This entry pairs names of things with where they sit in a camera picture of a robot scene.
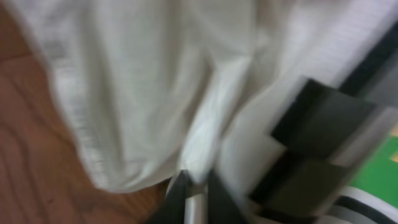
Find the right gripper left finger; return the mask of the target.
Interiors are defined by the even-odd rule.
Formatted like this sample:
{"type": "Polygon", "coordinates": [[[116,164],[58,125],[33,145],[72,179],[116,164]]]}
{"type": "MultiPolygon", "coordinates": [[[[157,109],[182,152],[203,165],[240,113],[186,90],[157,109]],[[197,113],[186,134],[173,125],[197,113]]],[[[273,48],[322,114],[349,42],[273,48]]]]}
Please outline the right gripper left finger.
{"type": "Polygon", "coordinates": [[[184,224],[185,201],[191,185],[190,176],[186,170],[182,170],[161,206],[147,219],[146,224],[184,224]]]}

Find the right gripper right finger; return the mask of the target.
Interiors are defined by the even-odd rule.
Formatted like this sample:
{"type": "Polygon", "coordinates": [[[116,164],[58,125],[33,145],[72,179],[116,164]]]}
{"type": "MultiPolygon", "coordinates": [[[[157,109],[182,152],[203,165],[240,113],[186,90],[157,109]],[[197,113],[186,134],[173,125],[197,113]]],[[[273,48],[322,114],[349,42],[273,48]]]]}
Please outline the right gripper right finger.
{"type": "Polygon", "coordinates": [[[208,224],[248,224],[215,171],[208,176],[208,224]]]}

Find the white Mr Robot t-shirt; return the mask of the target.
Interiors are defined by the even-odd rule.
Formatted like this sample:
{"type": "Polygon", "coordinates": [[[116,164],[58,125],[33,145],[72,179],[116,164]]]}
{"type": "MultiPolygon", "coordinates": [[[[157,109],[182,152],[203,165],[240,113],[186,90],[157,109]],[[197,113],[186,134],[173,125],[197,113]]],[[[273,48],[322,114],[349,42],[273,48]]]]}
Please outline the white Mr Robot t-shirt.
{"type": "Polygon", "coordinates": [[[249,223],[396,223],[350,182],[397,123],[397,1],[7,1],[96,188],[213,170],[249,223]]]}

